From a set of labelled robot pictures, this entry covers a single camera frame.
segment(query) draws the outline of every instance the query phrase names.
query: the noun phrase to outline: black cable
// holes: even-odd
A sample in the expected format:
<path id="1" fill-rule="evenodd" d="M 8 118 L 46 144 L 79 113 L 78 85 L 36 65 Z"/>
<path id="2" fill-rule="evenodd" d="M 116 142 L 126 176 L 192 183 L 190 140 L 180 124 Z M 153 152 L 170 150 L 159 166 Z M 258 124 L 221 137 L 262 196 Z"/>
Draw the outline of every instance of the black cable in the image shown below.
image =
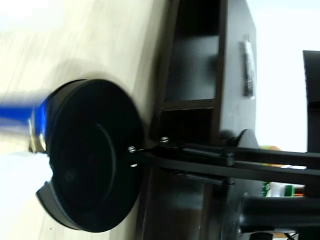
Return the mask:
<path id="1" fill-rule="evenodd" d="M 294 236 L 297 235 L 298 233 L 293 234 L 292 236 L 289 233 L 285 233 L 284 235 L 287 237 L 287 240 L 295 240 Z"/>

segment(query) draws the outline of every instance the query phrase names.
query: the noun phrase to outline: metal spring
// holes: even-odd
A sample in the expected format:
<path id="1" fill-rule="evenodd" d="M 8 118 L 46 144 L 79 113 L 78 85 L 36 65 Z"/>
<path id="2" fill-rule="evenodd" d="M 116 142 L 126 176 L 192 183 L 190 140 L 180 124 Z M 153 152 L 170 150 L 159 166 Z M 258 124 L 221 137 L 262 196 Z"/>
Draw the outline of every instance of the metal spring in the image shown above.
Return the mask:
<path id="1" fill-rule="evenodd" d="M 182 152 L 188 153 L 188 154 L 195 154 L 195 155 L 201 155 L 204 157 L 210 157 L 215 159 L 221 159 L 222 154 L 219 152 L 212 152 L 212 151 L 206 151 L 206 150 L 200 150 L 200 149 L 194 149 L 194 148 L 182 148 Z"/>
<path id="2" fill-rule="evenodd" d="M 183 172 L 178 175 L 190 180 L 195 180 L 195 181 L 206 183 L 206 184 L 212 184 L 212 185 L 218 185 L 218 186 L 225 185 L 224 179 L 213 178 L 213 177 L 195 174 L 195 173 L 189 173 L 189 172 Z"/>

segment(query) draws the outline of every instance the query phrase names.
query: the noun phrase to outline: black metal arm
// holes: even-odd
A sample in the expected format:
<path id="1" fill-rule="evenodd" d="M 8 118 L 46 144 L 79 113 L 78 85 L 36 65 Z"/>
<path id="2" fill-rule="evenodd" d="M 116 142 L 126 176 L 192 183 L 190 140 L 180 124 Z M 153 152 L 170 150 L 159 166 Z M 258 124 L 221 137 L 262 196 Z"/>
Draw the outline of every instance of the black metal arm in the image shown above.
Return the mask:
<path id="1" fill-rule="evenodd" d="M 320 185 L 320 154 L 197 144 L 160 144 L 128 156 L 130 163 L 239 179 Z M 298 165 L 291 169 L 266 164 Z"/>

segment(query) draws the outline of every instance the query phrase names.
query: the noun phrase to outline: wooden floor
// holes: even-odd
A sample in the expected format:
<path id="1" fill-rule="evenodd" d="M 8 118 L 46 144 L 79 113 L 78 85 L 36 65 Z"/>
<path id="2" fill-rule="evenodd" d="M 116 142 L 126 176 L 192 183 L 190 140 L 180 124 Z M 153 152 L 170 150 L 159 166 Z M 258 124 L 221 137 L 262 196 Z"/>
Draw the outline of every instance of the wooden floor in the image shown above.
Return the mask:
<path id="1" fill-rule="evenodd" d="M 154 59 L 167 0 L 63 0 L 61 29 L 0 32 L 0 97 L 49 93 L 79 78 L 108 78 L 133 97 L 150 122 Z M 0 154 L 25 151 L 28 139 L 0 132 Z M 119 226 L 87 233 L 56 223 L 36 197 L 9 218 L 0 218 L 10 240 L 132 239 L 137 206 Z M 1 230 L 0 239 L 5 233 Z"/>

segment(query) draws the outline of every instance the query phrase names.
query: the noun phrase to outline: white wall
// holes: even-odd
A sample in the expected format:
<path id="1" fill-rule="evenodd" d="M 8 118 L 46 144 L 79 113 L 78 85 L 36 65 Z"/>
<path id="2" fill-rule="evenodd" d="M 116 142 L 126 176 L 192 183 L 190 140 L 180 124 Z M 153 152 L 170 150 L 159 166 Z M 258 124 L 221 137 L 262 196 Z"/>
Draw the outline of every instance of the white wall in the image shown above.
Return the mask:
<path id="1" fill-rule="evenodd" d="M 257 5 L 252 11 L 257 28 L 258 142 L 305 152 L 307 99 L 302 51 L 320 50 L 319 11 Z"/>

